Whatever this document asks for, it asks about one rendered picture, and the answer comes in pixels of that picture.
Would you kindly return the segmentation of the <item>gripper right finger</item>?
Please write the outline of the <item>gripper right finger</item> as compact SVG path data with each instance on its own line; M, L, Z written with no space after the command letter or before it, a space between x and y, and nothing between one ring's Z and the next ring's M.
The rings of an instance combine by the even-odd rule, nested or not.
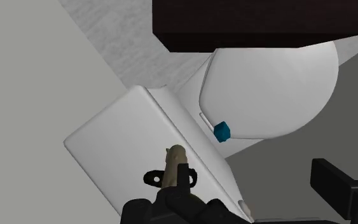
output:
M324 158L312 160L310 186L344 219L358 221L358 180Z

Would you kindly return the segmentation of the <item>dark robot stand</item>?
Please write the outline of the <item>dark robot stand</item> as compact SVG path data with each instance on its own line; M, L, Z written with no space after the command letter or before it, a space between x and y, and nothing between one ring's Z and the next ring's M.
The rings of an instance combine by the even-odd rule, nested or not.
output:
M358 0L152 0L152 32L175 53L300 48L358 36Z

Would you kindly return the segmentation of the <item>small blue cube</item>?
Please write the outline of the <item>small blue cube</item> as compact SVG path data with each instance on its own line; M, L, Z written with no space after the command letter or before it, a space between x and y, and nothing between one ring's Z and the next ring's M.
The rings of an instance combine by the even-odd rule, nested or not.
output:
M225 121L214 126L213 134L219 143L227 141L231 137L231 131Z

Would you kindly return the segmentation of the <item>beige figure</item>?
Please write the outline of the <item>beige figure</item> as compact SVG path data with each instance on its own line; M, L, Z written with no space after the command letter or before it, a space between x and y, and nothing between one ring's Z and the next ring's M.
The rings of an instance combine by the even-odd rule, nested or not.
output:
M187 164L186 150L176 144L166 149L165 170L162 178L162 188L177 185L177 167L179 164Z

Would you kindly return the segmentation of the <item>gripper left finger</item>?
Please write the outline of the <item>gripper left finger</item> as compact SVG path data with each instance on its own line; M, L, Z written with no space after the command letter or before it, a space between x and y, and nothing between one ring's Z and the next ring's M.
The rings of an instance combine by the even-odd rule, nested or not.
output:
M190 178L197 178L188 164L178 164L177 185L162 187L166 171L153 170L145 173L145 184L158 187L156 200L132 199L123 206L120 224L251 224L237 216L219 199L205 203L190 193L194 184Z

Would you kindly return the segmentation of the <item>white toilet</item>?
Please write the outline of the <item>white toilet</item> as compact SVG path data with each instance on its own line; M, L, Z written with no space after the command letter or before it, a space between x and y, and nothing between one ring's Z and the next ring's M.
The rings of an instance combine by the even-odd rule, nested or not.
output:
M132 199L154 201L148 171L179 144L198 179L192 192L220 199L252 221L226 158L302 128L329 101L338 79L333 42L301 48L220 48L177 92L135 85L75 130L64 146L118 214ZM231 137L219 143L214 126Z

